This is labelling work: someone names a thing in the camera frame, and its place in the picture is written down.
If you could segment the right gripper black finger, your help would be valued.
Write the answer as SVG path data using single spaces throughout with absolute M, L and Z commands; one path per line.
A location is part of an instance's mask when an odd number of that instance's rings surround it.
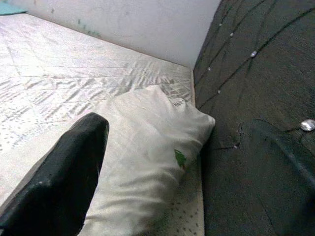
M 0 207 L 3 236 L 76 236 L 102 167 L 109 122 L 89 113 L 63 133 Z

